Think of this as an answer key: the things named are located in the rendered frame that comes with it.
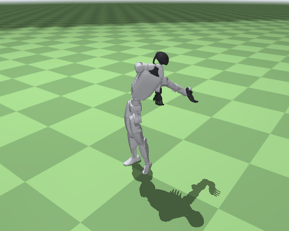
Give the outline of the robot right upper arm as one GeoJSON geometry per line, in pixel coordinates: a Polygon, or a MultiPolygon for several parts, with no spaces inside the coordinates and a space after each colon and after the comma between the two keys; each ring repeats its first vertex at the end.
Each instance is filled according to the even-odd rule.
{"type": "Polygon", "coordinates": [[[161,82],[162,86],[166,86],[168,88],[170,88],[172,91],[176,92],[179,90],[179,87],[176,86],[172,81],[170,81],[167,77],[164,76],[162,82],[161,82]]]}

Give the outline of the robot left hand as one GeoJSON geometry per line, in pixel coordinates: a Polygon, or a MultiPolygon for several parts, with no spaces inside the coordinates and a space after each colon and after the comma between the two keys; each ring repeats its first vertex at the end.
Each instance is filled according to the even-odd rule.
{"type": "Polygon", "coordinates": [[[162,102],[162,96],[161,96],[161,93],[162,93],[162,88],[160,88],[160,93],[159,92],[156,92],[155,91],[155,96],[153,98],[153,101],[155,101],[155,104],[156,105],[164,105],[163,102],[162,102]]]}

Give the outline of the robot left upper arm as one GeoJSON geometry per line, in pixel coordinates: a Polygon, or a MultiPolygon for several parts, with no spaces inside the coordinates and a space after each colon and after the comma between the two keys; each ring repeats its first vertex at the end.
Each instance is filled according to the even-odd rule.
{"type": "Polygon", "coordinates": [[[142,62],[137,62],[134,67],[135,67],[135,71],[136,71],[137,75],[139,75],[144,70],[153,70],[155,66],[157,68],[159,68],[159,67],[163,68],[163,66],[160,64],[147,64],[147,63],[142,63],[142,62]]]}

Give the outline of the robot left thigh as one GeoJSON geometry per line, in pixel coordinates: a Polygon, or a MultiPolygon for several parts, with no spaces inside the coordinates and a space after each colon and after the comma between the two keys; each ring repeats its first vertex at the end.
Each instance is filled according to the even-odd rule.
{"type": "Polygon", "coordinates": [[[142,133],[142,127],[140,125],[140,123],[142,123],[141,114],[137,110],[132,112],[133,115],[130,116],[130,127],[132,135],[138,145],[144,146],[144,137],[142,133]]]}

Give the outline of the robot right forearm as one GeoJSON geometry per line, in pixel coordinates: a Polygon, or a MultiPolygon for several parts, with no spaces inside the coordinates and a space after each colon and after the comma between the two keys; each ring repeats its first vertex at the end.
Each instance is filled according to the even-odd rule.
{"type": "MultiPolygon", "coordinates": [[[[180,85],[178,85],[176,83],[175,83],[175,85],[179,87],[179,90],[177,91],[178,93],[182,94],[183,96],[187,96],[186,89],[184,89],[183,87],[181,87],[180,85]]],[[[189,90],[192,91],[191,87],[187,87],[187,88],[189,88],[189,90]]]]}

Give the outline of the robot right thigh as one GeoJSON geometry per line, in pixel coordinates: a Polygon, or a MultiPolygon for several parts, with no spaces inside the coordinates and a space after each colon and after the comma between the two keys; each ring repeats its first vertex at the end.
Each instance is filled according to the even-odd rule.
{"type": "Polygon", "coordinates": [[[129,133],[130,136],[133,137],[132,132],[131,132],[131,127],[130,127],[131,112],[129,111],[129,102],[130,101],[128,101],[127,104],[126,104],[124,121],[125,121],[125,126],[126,126],[127,132],[129,133]]]}

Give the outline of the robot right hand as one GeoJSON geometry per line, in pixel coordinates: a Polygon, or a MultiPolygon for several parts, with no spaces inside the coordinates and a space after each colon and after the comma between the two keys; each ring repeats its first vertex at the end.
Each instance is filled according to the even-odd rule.
{"type": "Polygon", "coordinates": [[[187,97],[189,98],[189,100],[194,102],[194,103],[197,103],[198,101],[194,100],[192,93],[193,92],[191,90],[189,90],[189,88],[186,88],[186,94],[187,94],[187,97]]]}

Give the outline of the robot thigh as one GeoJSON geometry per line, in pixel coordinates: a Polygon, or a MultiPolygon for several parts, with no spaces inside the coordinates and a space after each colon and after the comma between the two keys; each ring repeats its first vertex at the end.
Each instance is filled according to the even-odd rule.
{"type": "Polygon", "coordinates": [[[140,125],[140,123],[142,123],[141,114],[137,110],[132,112],[133,115],[130,116],[130,127],[132,135],[138,145],[144,146],[144,137],[142,133],[142,127],[140,125]]]}
{"type": "Polygon", "coordinates": [[[130,127],[131,112],[129,111],[129,102],[130,101],[128,101],[127,104],[126,104],[124,121],[125,121],[125,126],[126,126],[127,132],[129,133],[130,136],[133,137],[132,132],[131,132],[131,127],[130,127]]]}

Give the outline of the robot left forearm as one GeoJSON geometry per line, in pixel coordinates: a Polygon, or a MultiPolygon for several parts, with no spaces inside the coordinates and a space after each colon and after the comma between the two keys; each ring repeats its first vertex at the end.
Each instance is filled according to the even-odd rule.
{"type": "MultiPolygon", "coordinates": [[[[162,67],[159,67],[158,75],[159,75],[162,79],[164,78],[164,69],[163,69],[162,67]]],[[[160,84],[155,91],[160,93],[160,88],[162,88],[162,84],[160,84]]]]}

